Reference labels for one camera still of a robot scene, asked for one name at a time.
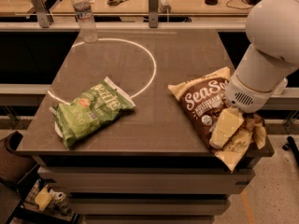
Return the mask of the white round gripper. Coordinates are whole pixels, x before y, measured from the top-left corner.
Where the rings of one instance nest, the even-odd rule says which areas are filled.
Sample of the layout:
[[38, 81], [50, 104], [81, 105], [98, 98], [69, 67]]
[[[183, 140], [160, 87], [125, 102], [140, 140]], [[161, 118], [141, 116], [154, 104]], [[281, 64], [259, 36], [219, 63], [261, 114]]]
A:
[[[238, 76], [233, 74], [225, 91], [226, 100], [247, 114], [245, 127], [252, 132], [258, 149], [265, 146], [266, 129], [263, 118], [254, 113], [260, 110], [272, 95], [276, 82], [262, 76]], [[221, 149], [244, 122], [242, 112], [235, 107], [221, 111], [209, 144]]]

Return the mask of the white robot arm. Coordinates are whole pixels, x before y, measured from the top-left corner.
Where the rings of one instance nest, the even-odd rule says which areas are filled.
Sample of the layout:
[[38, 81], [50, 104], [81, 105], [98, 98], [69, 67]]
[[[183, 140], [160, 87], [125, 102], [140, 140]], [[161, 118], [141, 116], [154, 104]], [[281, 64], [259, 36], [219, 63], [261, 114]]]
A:
[[299, 68], [299, 0], [262, 0], [246, 21], [250, 41], [225, 90], [235, 112], [254, 113]]

